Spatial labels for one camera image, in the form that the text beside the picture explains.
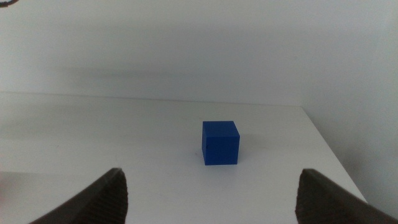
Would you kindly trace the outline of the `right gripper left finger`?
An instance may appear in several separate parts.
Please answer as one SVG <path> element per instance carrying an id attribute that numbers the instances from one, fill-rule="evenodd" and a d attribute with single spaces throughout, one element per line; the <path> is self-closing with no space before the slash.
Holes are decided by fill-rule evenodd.
<path id="1" fill-rule="evenodd" d="M 127 211 L 126 176 L 122 169 L 112 168 L 74 197 L 32 223 L 124 224 Z"/>

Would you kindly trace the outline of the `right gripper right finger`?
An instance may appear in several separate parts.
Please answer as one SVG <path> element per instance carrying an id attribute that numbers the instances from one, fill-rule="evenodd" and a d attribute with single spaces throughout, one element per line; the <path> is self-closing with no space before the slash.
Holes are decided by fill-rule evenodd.
<path id="1" fill-rule="evenodd" d="M 299 178 L 295 214 L 299 224 L 397 224 L 397 219 L 351 194 L 315 169 Z"/>

